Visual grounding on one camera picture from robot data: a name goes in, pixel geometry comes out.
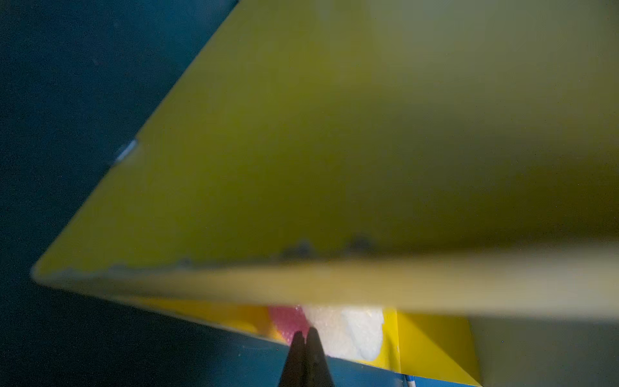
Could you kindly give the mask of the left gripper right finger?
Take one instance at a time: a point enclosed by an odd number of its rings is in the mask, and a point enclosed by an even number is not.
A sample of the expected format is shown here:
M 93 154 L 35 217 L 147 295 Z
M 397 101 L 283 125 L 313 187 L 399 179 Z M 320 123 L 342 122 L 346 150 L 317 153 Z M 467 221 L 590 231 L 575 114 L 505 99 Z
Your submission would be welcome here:
M 304 359 L 305 387 L 335 387 L 327 364 L 319 332 L 315 327 L 308 330 Z

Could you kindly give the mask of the smiley sponge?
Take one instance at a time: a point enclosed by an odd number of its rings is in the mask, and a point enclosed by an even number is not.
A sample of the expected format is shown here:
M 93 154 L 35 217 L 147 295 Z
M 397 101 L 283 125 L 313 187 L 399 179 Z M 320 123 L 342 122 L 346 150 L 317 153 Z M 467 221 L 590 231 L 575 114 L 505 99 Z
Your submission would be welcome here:
M 270 306 L 269 317 L 281 337 L 292 343 L 297 332 L 315 328 L 327 356 L 375 361 L 383 345 L 385 315 L 370 306 Z

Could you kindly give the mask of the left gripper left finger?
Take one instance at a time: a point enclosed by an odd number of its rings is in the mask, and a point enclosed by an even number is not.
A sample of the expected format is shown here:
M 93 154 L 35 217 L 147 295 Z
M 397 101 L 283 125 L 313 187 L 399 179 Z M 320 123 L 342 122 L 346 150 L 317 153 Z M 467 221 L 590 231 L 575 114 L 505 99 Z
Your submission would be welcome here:
M 296 332 L 280 376 L 279 387 L 303 387 L 305 385 L 305 345 L 303 333 Z

